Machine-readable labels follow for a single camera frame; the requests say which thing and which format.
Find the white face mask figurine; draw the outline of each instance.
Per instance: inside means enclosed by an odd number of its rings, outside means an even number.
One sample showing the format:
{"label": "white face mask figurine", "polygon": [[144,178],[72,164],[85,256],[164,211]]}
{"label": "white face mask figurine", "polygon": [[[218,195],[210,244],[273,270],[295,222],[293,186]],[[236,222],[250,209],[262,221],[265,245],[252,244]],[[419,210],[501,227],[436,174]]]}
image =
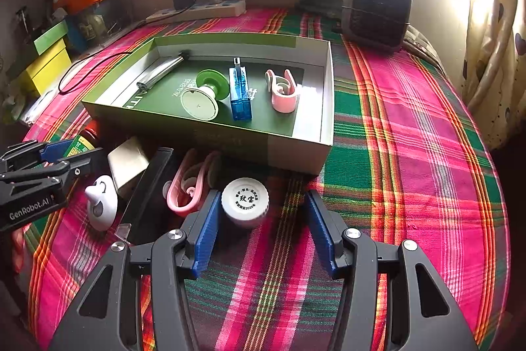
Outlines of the white face mask figurine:
{"label": "white face mask figurine", "polygon": [[88,220],[97,231],[110,228],[117,214],[117,191],[110,176],[100,176],[85,190]]}

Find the yellow box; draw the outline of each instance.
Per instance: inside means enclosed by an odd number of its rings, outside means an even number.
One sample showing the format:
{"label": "yellow box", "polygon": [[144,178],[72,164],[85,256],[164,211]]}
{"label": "yellow box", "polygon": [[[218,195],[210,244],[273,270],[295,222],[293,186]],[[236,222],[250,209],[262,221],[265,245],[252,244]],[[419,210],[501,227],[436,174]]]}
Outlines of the yellow box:
{"label": "yellow box", "polygon": [[22,72],[20,85],[27,92],[41,96],[70,64],[64,40],[59,39]]}

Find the colorful plaid fabric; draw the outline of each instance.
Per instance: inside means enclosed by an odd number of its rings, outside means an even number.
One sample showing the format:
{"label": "colorful plaid fabric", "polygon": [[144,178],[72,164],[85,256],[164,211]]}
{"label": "colorful plaid fabric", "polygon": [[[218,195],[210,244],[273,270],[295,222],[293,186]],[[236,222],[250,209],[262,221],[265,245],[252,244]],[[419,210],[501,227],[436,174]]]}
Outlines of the colorful plaid fabric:
{"label": "colorful plaid fabric", "polygon": [[[158,35],[244,31],[332,42],[335,139],[325,167],[308,182],[261,168],[269,189],[265,222],[247,232],[225,223],[209,269],[186,288],[202,350],[323,350],[338,309],[341,282],[322,270],[301,209],[307,188],[349,226],[377,241],[419,243],[444,278],[480,349],[487,350],[506,301],[506,210],[488,152],[451,84],[433,66],[401,51],[386,56],[346,42],[333,22],[288,10],[251,10],[237,18],[144,27],[98,58]],[[81,99],[119,59],[102,64],[71,94],[57,97],[27,139],[77,134],[89,117]],[[30,325],[45,349],[83,280],[114,239],[88,225],[76,188],[67,209],[31,225]],[[149,278],[141,294],[144,346],[155,347]],[[380,279],[373,349],[385,334],[386,282]]]}

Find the pink clothespin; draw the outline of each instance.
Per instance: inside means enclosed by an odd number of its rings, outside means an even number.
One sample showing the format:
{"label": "pink clothespin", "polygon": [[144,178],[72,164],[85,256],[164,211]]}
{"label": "pink clothespin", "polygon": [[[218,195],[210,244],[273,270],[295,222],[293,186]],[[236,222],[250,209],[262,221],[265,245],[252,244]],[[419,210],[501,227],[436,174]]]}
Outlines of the pink clothespin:
{"label": "pink clothespin", "polygon": [[219,151],[209,153],[201,163],[197,160],[195,149],[186,152],[174,180],[167,182],[163,190],[170,210],[181,217],[198,211],[208,191],[215,185],[219,163]]}
{"label": "pink clothespin", "polygon": [[265,72],[267,89],[270,92],[272,107],[281,113],[291,113],[296,109],[299,91],[290,70],[285,70],[285,77],[276,76],[271,69]]}

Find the black cable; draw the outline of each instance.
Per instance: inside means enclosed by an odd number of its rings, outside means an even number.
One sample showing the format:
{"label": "black cable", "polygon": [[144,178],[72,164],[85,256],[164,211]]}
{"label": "black cable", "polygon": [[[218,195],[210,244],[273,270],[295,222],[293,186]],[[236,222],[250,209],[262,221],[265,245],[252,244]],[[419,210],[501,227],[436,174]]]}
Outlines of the black cable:
{"label": "black cable", "polygon": [[114,57],[117,57],[117,56],[121,56],[122,54],[131,54],[131,52],[129,51],[122,51],[122,52],[118,52],[118,53],[115,53],[115,54],[112,54],[111,56],[108,56],[106,58],[104,58],[103,60],[99,61],[99,63],[97,63],[96,65],[93,66],[93,68],[90,69],[90,71],[88,73],[86,73],[80,81],[77,82],[77,84],[73,85],[71,88],[67,89],[67,90],[61,90],[60,89],[60,85],[62,84],[62,81],[64,80],[64,78],[67,76],[67,74],[69,73],[69,71],[71,71],[73,69],[74,66],[76,66],[77,64],[79,64],[80,62],[90,58],[90,57],[94,57],[96,56],[97,54],[101,53],[102,51],[104,51],[104,48],[100,51],[97,51],[96,53],[93,53],[93,54],[90,54],[88,55],[87,57],[83,58],[82,60],[77,60],[75,63],[73,63],[71,66],[69,66],[69,69],[67,70],[67,72],[64,74],[64,76],[62,76],[62,78],[60,79],[59,81],[59,94],[61,96],[65,96],[66,94],[69,94],[70,92],[72,92],[75,88],[77,88],[80,84],[82,84],[82,82],[89,76],[89,74],[91,72],[93,72],[97,67],[99,67],[102,63],[104,63],[106,60],[109,60],[111,58],[114,58]]}
{"label": "black cable", "polygon": [[[190,8],[192,8],[196,3],[197,3],[198,0],[195,0],[194,3],[192,5],[190,5],[188,8],[185,8],[184,10],[181,10],[175,14],[172,14],[170,17],[173,17],[174,15],[179,15],[179,14],[182,14],[182,13],[185,13],[186,11],[188,11]],[[155,23],[156,21],[161,21],[161,20],[166,20],[167,17],[159,17],[158,19],[155,19],[155,20],[152,20],[150,21],[149,23],[147,23],[145,20],[143,20],[135,29],[139,29],[141,28],[142,26],[145,26],[146,24],[151,24],[151,23]],[[59,94],[61,96],[65,96],[66,94],[69,94],[70,92],[72,92],[73,90],[75,90],[80,84],[82,84],[82,82],[90,75],[91,72],[93,72],[99,65],[101,65],[102,63],[104,63],[106,60],[109,60],[113,57],[117,57],[117,56],[120,56],[122,54],[131,54],[131,52],[128,52],[128,51],[122,51],[122,52],[118,52],[118,53],[115,53],[115,54],[112,54],[111,56],[108,56],[106,58],[104,58],[104,60],[101,60],[99,61],[99,63],[97,63],[96,65],[93,66],[93,68],[91,68],[91,70],[86,73],[80,81],[77,82],[77,84],[73,85],[71,88],[67,89],[67,90],[61,90],[60,89],[60,85],[62,84],[62,80],[67,76],[67,74],[69,73],[69,71],[71,71],[74,66],[76,66],[77,64],[79,64],[81,61],[84,61],[90,57],[94,57],[96,56],[97,54],[103,52],[106,48],[102,48],[102,50],[99,50],[93,54],[90,54],[88,55],[87,57],[84,57],[82,60],[77,60],[75,63],[73,63],[71,66],[69,66],[69,69],[67,70],[67,72],[64,74],[64,76],[62,76],[62,78],[60,79],[60,82],[59,82]]]}

